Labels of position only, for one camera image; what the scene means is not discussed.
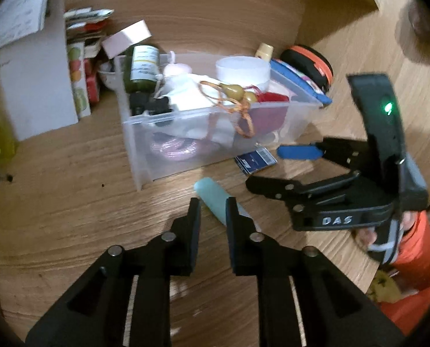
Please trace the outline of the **right hand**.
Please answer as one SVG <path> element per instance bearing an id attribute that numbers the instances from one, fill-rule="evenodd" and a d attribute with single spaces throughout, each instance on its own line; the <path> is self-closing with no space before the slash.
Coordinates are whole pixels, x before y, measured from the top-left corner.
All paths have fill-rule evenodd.
<path id="1" fill-rule="evenodd" d="M 403 213 L 403 219 L 399 225 L 399 240 L 410 232 L 417 218 L 417 211 L 406 211 Z M 385 243 L 377 243 L 377 233 L 372 228 L 355 230 L 354 238 L 358 246 L 368 252 L 382 252 L 383 250 L 396 246 L 395 238 Z"/>

